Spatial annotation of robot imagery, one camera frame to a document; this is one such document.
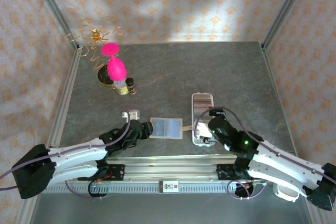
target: patterned wall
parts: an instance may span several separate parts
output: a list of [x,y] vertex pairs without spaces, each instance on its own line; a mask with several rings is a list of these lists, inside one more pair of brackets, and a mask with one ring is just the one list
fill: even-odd
[[336,165],[335,41],[336,0],[297,0],[267,53],[298,153],[319,164]]
[[[44,0],[0,0],[0,174],[45,143],[73,50]],[[0,187],[15,185],[12,175]],[[14,222],[17,190],[0,192],[0,223]]]
[[94,26],[99,26],[100,17],[111,15],[110,29],[127,29],[118,40],[124,44],[263,41],[284,1],[56,0],[71,31],[81,32],[78,20],[83,17],[91,17]]

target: small white box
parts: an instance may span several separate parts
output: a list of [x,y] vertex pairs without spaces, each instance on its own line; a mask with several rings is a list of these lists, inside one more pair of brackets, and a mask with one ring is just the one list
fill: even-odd
[[163,180],[159,182],[160,192],[166,193],[179,193],[180,183],[178,180]]

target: smartphone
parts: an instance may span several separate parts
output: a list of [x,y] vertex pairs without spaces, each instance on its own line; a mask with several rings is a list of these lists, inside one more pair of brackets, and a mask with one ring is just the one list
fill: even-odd
[[[212,94],[209,93],[194,93],[191,96],[191,118],[192,118],[192,126],[193,126],[193,132],[192,132],[192,138],[193,143],[198,146],[212,146],[214,145],[217,140],[215,137],[195,137],[195,125],[197,119],[201,116],[201,114],[209,109],[210,107],[214,106],[214,98]],[[201,119],[200,122],[208,123],[213,117],[209,116],[208,113],[206,113]]]

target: black bottle cap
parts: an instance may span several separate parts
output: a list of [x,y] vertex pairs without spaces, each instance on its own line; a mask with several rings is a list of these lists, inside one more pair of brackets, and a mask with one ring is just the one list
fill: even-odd
[[126,82],[127,86],[133,86],[134,85],[133,78],[127,78],[125,82]]

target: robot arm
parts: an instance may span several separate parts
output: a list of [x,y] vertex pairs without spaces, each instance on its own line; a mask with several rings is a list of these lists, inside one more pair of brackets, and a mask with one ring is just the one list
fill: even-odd
[[238,177],[266,179],[298,192],[319,208],[332,211],[336,185],[321,174],[336,179],[336,166],[329,163],[321,166],[307,162],[276,148],[262,137],[249,132],[263,143],[258,144],[245,131],[237,131],[233,128],[222,112],[210,111],[210,115],[215,117],[210,120],[208,129],[218,142],[237,156],[234,172]]
[[36,145],[13,167],[39,157],[50,157],[13,172],[21,198],[34,197],[47,186],[69,179],[103,178],[109,172],[106,158],[118,155],[127,148],[135,147],[137,140],[147,139],[153,132],[150,122],[140,123],[137,120],[131,120],[125,136],[115,144],[105,146],[119,138],[126,128],[127,124],[122,129],[113,129],[89,142],[70,147],[46,149],[44,144]]

